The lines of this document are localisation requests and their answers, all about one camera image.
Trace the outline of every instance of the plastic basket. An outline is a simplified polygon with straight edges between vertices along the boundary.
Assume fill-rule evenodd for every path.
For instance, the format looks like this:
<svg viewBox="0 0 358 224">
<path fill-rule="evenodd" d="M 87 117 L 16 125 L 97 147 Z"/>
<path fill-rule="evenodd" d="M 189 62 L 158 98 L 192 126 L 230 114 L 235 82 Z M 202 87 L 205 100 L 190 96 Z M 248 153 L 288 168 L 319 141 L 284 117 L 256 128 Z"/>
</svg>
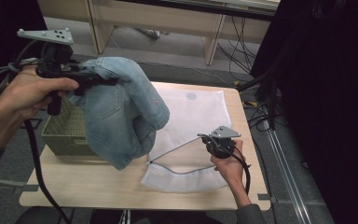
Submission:
<svg viewBox="0 0 358 224">
<path fill-rule="evenodd" d="M 86 142 L 83 111 L 64 98 L 60 115 L 48 118 L 41 135 L 55 155 L 96 155 Z"/>
</svg>

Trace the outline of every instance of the white cloth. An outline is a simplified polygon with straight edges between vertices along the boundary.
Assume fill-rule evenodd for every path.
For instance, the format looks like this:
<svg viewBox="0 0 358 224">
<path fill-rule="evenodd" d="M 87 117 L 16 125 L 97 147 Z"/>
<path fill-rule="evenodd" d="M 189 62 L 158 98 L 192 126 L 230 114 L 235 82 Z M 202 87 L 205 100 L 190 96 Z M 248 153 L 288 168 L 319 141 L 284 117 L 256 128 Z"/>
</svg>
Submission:
<svg viewBox="0 0 358 224">
<path fill-rule="evenodd" d="M 219 126 L 231 128 L 223 91 L 157 89 L 170 109 L 141 183 L 167 192 L 194 192 L 224 187 L 227 183 L 210 162 L 210 154 L 197 136 Z"/>
</svg>

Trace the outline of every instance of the jeans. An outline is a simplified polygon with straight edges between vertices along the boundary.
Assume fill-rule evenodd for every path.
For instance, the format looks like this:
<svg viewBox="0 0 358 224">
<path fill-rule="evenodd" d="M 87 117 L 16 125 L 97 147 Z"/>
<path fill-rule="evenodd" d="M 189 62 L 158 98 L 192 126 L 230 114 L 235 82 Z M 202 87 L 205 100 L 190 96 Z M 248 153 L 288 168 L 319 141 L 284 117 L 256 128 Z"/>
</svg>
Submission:
<svg viewBox="0 0 358 224">
<path fill-rule="evenodd" d="M 150 152 L 156 130 L 170 111 L 142 68 L 134 61 L 102 57 L 79 65 L 80 72 L 118 78 L 116 86 L 93 86 L 83 96 L 68 94 L 69 102 L 85 113 L 86 141 L 118 170 Z"/>
</svg>

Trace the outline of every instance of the wooden table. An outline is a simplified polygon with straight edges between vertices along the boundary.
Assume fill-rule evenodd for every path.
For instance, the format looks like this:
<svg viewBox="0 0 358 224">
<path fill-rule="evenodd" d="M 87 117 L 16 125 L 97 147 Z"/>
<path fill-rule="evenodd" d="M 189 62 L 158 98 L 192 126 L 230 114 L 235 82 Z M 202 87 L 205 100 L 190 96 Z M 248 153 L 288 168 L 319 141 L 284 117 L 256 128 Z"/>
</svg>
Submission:
<svg viewBox="0 0 358 224">
<path fill-rule="evenodd" d="M 262 210 L 268 210 L 270 202 L 259 200 L 267 190 L 262 176 L 255 147 L 252 141 L 241 99 L 234 89 L 153 83 L 157 88 L 178 90 L 224 91 L 227 110 L 233 124 L 232 129 L 241 133 L 243 153 L 248 164 L 252 164 L 249 197 Z M 197 193 L 166 193 L 143 186 L 140 181 L 146 171 L 146 156 L 132 161 L 124 170 L 118 171 L 106 161 L 93 156 L 55 156 L 45 147 L 40 156 L 43 176 L 48 190 L 60 206 L 112 209 L 153 210 L 233 210 L 234 197 L 229 187 Z M 37 184 L 35 173 L 27 183 Z M 24 191 L 20 197 L 23 206 L 51 206 L 44 194 Z"/>
</svg>

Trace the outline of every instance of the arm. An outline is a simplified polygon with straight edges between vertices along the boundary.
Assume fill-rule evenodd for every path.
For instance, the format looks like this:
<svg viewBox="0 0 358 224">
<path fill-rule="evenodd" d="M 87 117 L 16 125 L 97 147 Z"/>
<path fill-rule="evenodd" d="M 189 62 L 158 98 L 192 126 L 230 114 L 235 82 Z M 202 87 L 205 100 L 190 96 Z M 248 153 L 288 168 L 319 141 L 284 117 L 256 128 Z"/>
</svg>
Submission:
<svg viewBox="0 0 358 224">
<path fill-rule="evenodd" d="M 238 150 L 235 150 L 234 154 L 239 158 L 242 158 L 242 144 L 243 142 L 241 140 L 235 142 Z M 211 156 L 211 162 L 216 165 L 215 170 L 219 171 L 222 177 L 227 181 L 234 195 L 238 207 L 238 223 L 266 223 L 258 205 L 252 204 L 246 194 L 245 187 L 242 183 L 242 165 L 234 157 L 218 159 L 215 156 Z"/>
<path fill-rule="evenodd" d="M 7 143 L 21 124 L 51 102 L 47 94 L 75 90 L 77 82 L 69 78 L 42 78 L 35 66 L 27 66 L 14 78 L 0 96 L 0 158 Z"/>
</svg>

